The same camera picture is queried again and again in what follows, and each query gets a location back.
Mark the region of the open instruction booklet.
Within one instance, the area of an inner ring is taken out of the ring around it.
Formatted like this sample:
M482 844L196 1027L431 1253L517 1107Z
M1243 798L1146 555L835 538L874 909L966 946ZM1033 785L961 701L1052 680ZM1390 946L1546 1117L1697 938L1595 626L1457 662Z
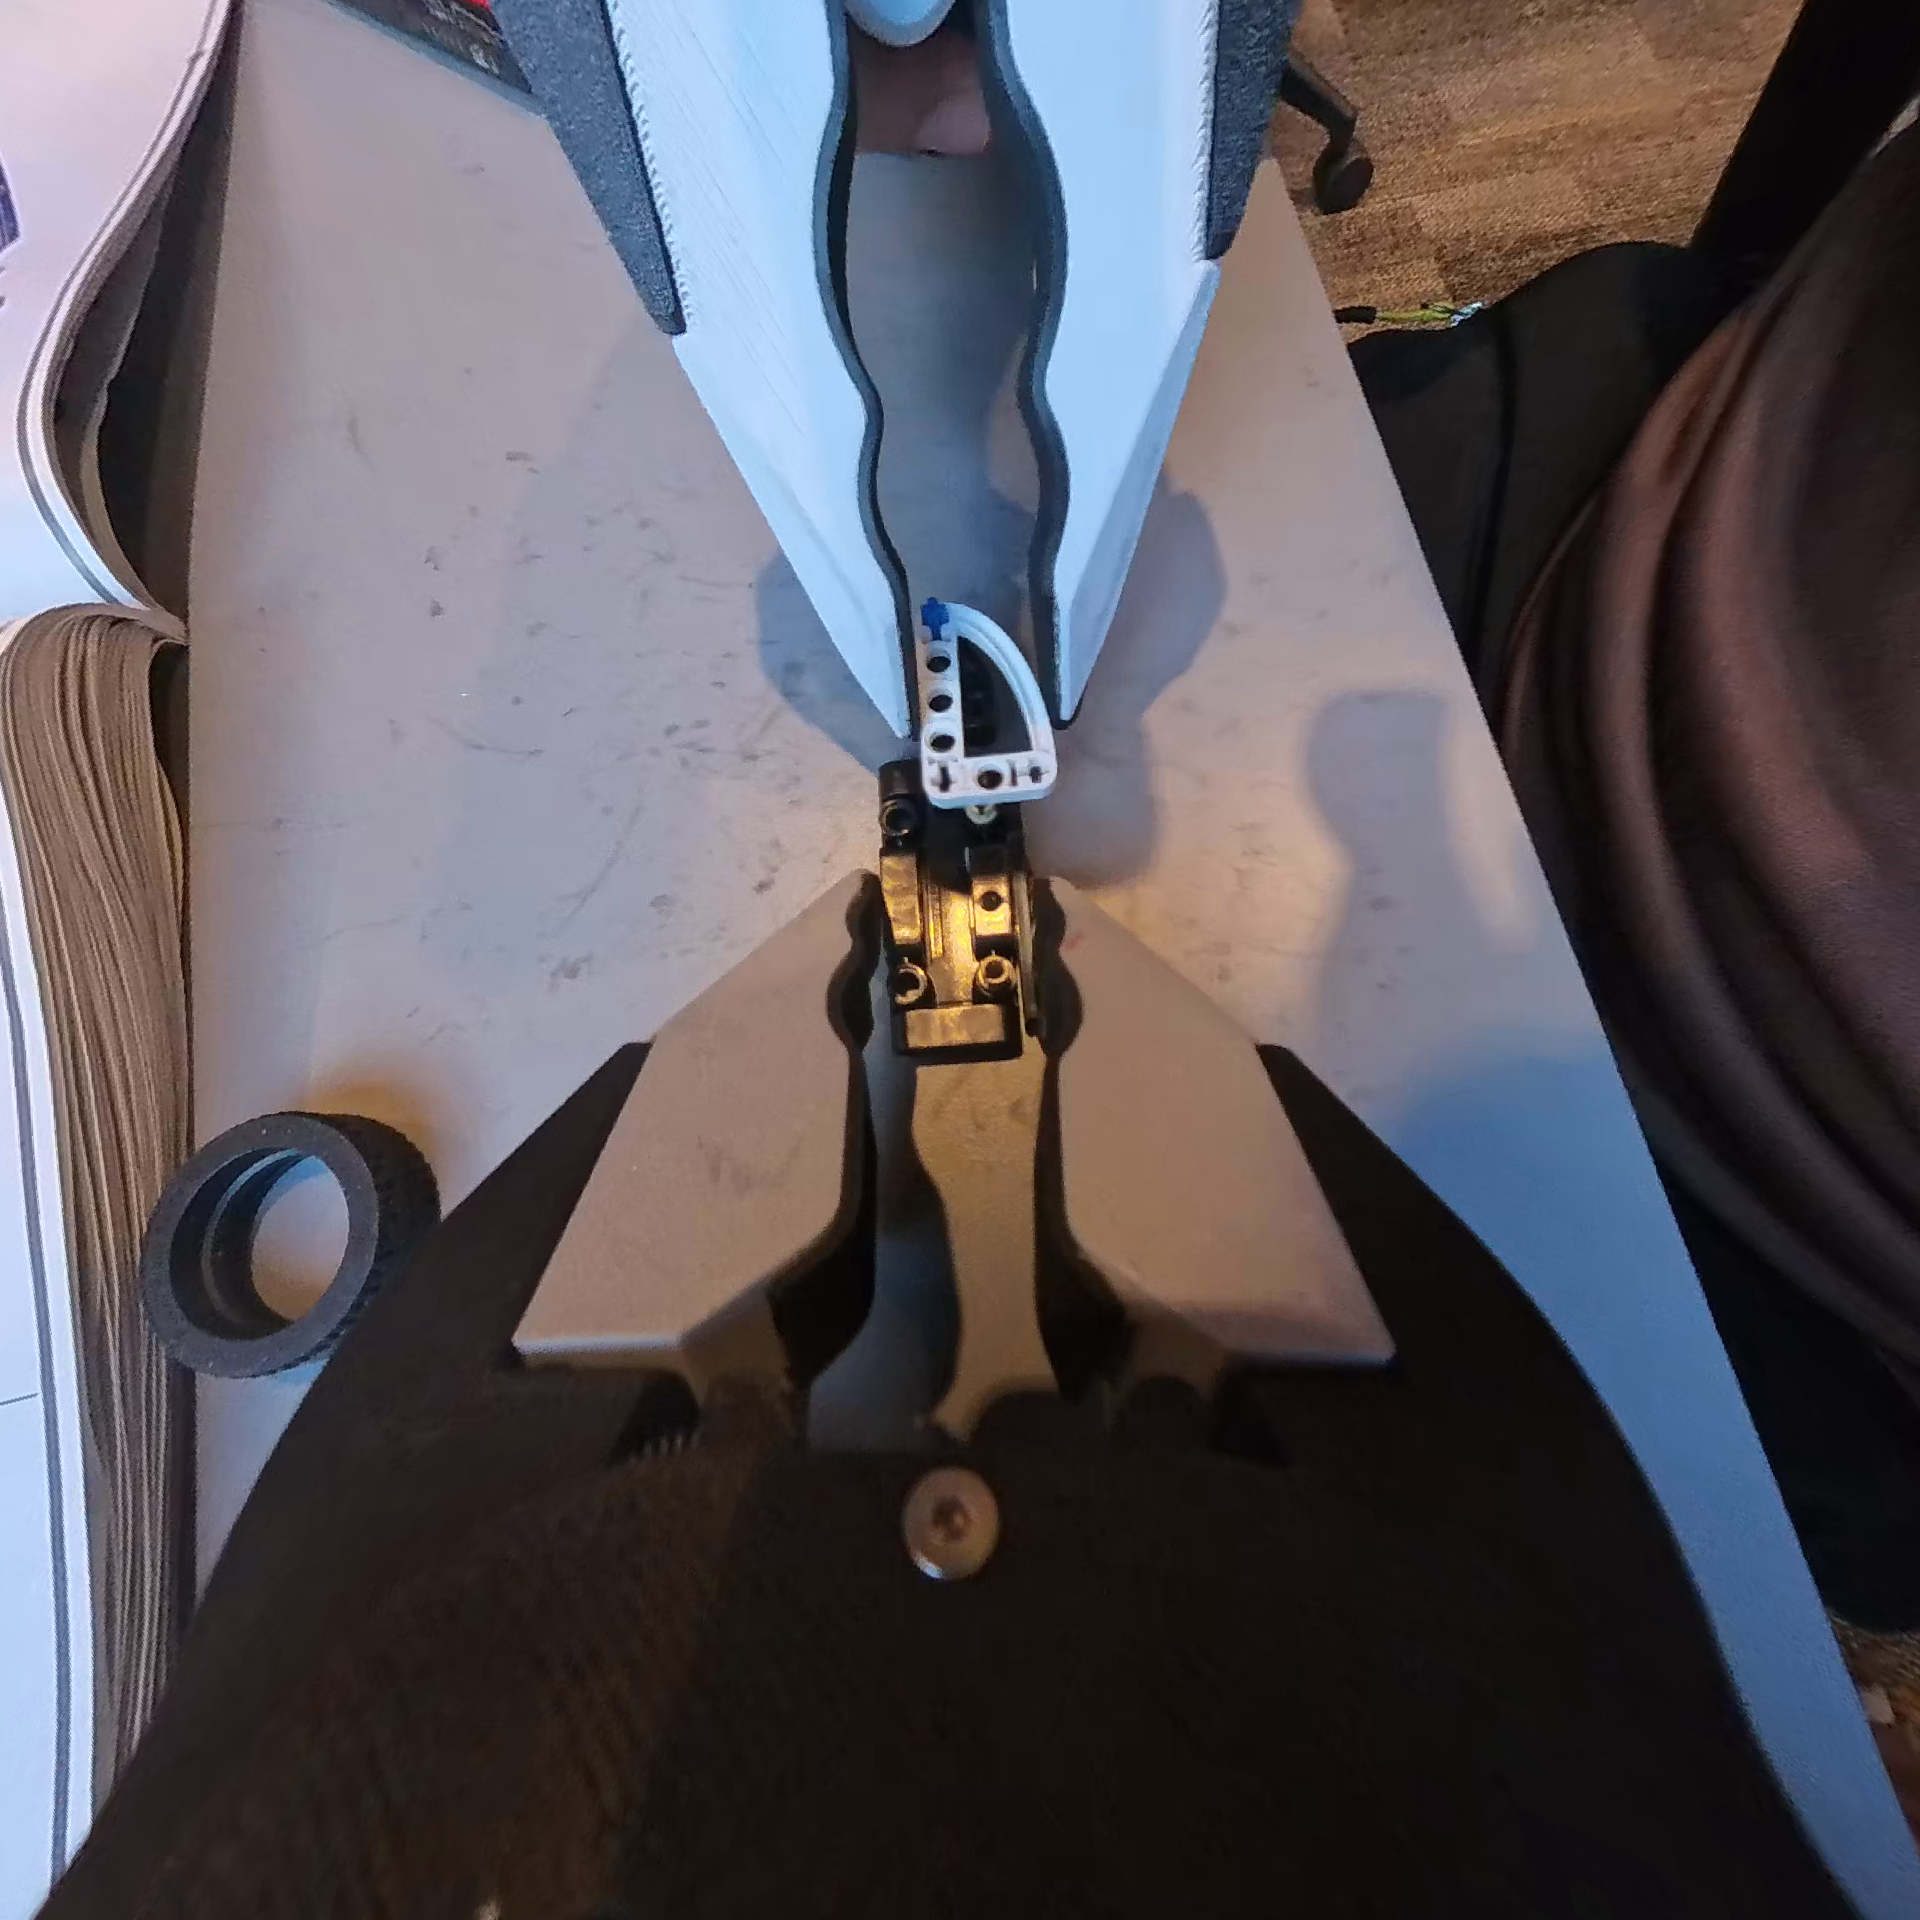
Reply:
M2 1904L79 1850L174 1665L189 1397L137 1254L185 1156L182 622L99 441L228 4L5 4Z

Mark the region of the black chair frame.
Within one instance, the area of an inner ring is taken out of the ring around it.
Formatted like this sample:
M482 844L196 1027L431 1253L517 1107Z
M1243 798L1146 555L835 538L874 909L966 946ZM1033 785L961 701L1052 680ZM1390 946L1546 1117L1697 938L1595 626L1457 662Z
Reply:
M1723 272L1790 254L1917 89L1915 2L1806 2L1691 251Z

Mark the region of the black office chair base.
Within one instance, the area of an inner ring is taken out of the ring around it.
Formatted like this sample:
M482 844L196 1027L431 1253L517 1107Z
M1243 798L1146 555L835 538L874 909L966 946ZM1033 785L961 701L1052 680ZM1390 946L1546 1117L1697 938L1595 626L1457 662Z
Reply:
M1358 106L1297 45L1287 50L1277 100L1323 136L1313 165L1313 205L1327 218L1353 211L1374 180L1374 160L1361 139Z

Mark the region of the person's brown shirt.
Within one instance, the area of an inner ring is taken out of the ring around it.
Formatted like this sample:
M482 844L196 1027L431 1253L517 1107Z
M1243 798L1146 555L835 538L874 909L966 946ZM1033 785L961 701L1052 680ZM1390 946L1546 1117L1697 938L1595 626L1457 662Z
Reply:
M1490 673L1662 1166L1917 1357L1917 130L1649 409Z

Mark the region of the grey desk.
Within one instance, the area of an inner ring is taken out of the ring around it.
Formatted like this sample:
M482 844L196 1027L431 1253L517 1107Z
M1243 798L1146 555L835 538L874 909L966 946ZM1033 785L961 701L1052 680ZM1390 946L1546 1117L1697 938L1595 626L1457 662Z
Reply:
M189 561L196 1117L463 1195L874 856L891 740L538 112L242 4ZM1033 851L1294 1050L1598 1386L1796 1811L1915 1857L1275 166Z

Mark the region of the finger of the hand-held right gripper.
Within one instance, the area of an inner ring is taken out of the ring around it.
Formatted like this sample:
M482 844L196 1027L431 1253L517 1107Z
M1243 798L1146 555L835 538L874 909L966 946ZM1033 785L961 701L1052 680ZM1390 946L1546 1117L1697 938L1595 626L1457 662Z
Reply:
M612 2L679 291L679 361L827 638L914 729L879 405L847 323L847 18L826 2Z
M1035 213L1017 401L1041 502L1029 596L1069 722L1118 612L1219 270L1215 4L987 4L987 85Z

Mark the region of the black patterned toy beam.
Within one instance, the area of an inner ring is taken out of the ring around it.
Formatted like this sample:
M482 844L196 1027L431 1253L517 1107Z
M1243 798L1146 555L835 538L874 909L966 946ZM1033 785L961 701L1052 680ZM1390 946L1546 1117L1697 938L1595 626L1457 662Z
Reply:
M911 1066L1007 1062L1041 1034L1022 809L993 833L933 806L914 758L878 772L878 881L895 1054Z

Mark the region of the black toy tire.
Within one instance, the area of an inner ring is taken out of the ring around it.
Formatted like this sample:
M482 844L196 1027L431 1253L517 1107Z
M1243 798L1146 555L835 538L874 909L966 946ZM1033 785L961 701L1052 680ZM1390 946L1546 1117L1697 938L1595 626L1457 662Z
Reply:
M299 1316L253 1272L257 1222L278 1179L319 1166L345 1203L343 1258ZM210 1139L165 1184L140 1249L148 1323L196 1377L263 1379L319 1362L441 1222L438 1182L409 1137L349 1114L277 1112Z

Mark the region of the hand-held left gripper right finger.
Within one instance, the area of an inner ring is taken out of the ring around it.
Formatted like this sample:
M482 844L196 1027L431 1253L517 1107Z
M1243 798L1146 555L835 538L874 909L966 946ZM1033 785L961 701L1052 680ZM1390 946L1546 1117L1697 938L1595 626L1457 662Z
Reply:
M1069 1390L1390 1362L1259 1046L1089 894L1043 899L1041 1320Z

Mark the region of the person's right hand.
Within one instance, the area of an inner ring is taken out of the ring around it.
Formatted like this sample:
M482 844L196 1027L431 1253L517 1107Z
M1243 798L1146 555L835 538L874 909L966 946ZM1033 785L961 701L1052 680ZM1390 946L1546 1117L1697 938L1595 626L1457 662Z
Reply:
M974 157L993 145L977 42L938 33L914 45L847 42L855 145L865 153Z

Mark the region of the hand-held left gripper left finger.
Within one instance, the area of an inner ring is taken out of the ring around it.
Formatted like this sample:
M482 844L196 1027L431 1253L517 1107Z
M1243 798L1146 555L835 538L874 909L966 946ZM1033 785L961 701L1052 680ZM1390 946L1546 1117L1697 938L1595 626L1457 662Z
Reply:
M874 1301L878 883L852 870L671 1016L517 1332L530 1364L802 1390Z

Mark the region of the white curved toy panel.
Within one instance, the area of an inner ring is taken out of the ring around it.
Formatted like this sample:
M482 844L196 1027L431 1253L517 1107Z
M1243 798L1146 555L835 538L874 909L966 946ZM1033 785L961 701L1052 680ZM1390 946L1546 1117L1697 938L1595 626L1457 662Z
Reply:
M1017 708L1023 746L966 746L965 662L977 653ZM918 609L918 758L922 786L938 809L1044 800L1059 779L1059 755L1041 682L1013 636L994 620L940 596Z

